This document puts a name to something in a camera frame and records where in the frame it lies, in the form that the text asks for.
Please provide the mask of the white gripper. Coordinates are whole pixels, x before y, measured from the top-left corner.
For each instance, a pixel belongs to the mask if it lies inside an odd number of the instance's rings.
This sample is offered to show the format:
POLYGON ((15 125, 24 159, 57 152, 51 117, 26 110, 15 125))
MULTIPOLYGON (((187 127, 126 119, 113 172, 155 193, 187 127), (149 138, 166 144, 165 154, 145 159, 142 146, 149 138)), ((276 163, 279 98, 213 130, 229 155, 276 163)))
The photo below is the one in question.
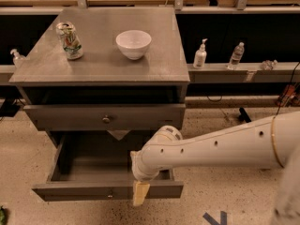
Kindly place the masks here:
POLYGON ((140 206, 143 204, 150 188, 148 181, 155 179, 159 174, 159 170, 152 169, 143 163, 141 151, 131 151, 130 157, 132 173, 138 180, 133 185, 133 205, 140 206))

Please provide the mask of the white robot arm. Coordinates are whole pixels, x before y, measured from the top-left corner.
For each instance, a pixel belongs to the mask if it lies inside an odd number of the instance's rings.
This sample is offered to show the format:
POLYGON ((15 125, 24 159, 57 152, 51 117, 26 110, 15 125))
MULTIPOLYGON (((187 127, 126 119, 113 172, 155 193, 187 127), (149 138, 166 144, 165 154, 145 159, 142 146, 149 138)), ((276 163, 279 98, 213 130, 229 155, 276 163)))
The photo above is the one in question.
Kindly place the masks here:
POLYGON ((139 151, 130 153, 133 204, 139 206, 161 171, 185 166, 282 168, 270 225, 300 225, 300 112, 278 114, 185 139, 161 127, 139 151))

